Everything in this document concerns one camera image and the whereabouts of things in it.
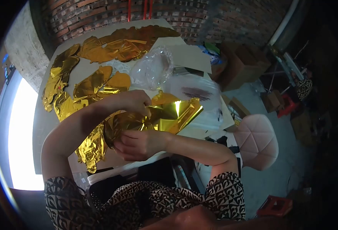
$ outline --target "patterned dress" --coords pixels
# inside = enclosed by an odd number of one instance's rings
[[[132,182],[118,188],[98,212],[92,211],[80,188],[69,178],[50,178],[44,193],[56,229],[139,229],[148,218],[164,218],[199,204],[218,219],[245,219],[243,185],[231,172],[210,180],[205,194],[157,182]]]

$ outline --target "red plastic stool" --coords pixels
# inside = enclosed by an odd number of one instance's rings
[[[293,200],[278,196],[267,197],[261,208],[256,212],[258,216],[283,217],[293,208]]]
[[[299,102],[298,103],[294,103],[291,98],[289,97],[289,95],[287,94],[283,94],[282,95],[282,98],[284,99],[284,102],[285,102],[285,106],[284,106],[284,109],[280,109],[277,111],[277,118],[280,118],[284,115],[288,115],[290,114],[291,112],[293,112],[299,105]]]

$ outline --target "cardboard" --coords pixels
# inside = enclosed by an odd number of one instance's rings
[[[243,83],[252,78],[258,69],[257,61],[241,44],[222,42],[221,52],[228,58],[228,65],[218,78],[221,90],[239,89]]]
[[[245,44],[244,47],[254,57],[258,65],[258,69],[255,70],[253,77],[247,80],[247,82],[254,82],[271,66],[271,62],[269,62],[265,54],[257,46]]]
[[[225,95],[221,95],[221,97],[223,98],[224,103],[226,105],[230,105],[231,107],[234,108],[234,110],[239,114],[239,117],[241,119],[251,114],[249,110],[245,106],[243,106],[243,104],[236,97],[233,97],[232,99],[229,99]],[[226,128],[225,131],[234,132],[237,129],[238,125],[239,125],[239,122],[235,119],[234,125]]]
[[[187,67],[209,74],[212,73],[210,56],[203,53],[198,46],[183,44],[166,47],[171,51],[176,67]]]
[[[235,109],[235,111],[239,114],[240,118],[242,119],[245,116],[248,116],[251,114],[249,110],[245,108],[245,106],[236,97],[233,97],[230,100],[229,105]]]
[[[211,66],[212,74],[209,74],[209,76],[210,76],[211,80],[213,80],[213,81],[218,80],[219,76],[221,76],[221,74],[223,73],[223,71],[225,70],[225,68],[228,65],[228,58],[225,56],[225,54],[220,53],[220,57],[221,57],[223,63]]]
[[[291,126],[295,134],[295,139],[305,146],[313,146],[317,143],[316,138],[312,135],[312,122],[308,111],[304,111],[300,115],[290,120]]]
[[[268,113],[280,110],[285,105],[284,99],[277,90],[273,90],[270,94],[261,93],[261,99]]]

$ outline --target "box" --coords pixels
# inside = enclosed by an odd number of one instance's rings
[[[273,90],[270,94],[261,93],[261,99],[268,113],[282,109],[285,105],[284,99],[277,90]]]
[[[221,97],[223,98],[224,103],[226,105],[230,105],[238,113],[240,119],[243,119],[245,116],[248,116],[251,114],[249,110],[245,108],[245,106],[243,106],[243,104],[236,97],[233,97],[232,99],[229,99],[225,95],[221,95]],[[237,129],[239,122],[237,122],[235,118],[234,119],[235,124],[226,128],[225,131],[234,132]]]
[[[217,64],[217,65],[212,65],[211,66],[211,71],[212,73],[209,74],[211,80],[217,81],[219,76],[223,73],[225,70],[226,66],[228,65],[228,58],[225,56],[223,52],[220,53],[221,60],[223,63]]]
[[[312,135],[310,128],[312,126],[312,122],[309,117],[308,111],[304,111],[300,115],[294,117],[290,120],[291,126],[293,127],[293,131],[295,134],[295,139],[301,140],[304,137],[308,137]]]
[[[217,80],[223,92],[239,89],[259,72],[257,61],[242,44],[222,42],[220,51],[228,59],[228,65]]]
[[[312,121],[308,111],[305,110],[300,115],[294,117],[290,120],[290,123],[293,127],[295,139],[300,140],[302,145],[310,147],[318,143],[317,138],[311,131]]]
[[[253,77],[250,77],[247,82],[256,81],[270,66],[271,63],[266,58],[265,54],[259,50],[257,46],[254,45],[244,45],[244,47],[249,51],[249,53],[254,57],[257,62],[258,69],[255,71]]]

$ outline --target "pink chair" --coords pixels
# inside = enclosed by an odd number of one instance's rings
[[[239,146],[243,167],[262,171],[276,161],[279,146],[272,124],[265,115],[244,117],[233,134]]]

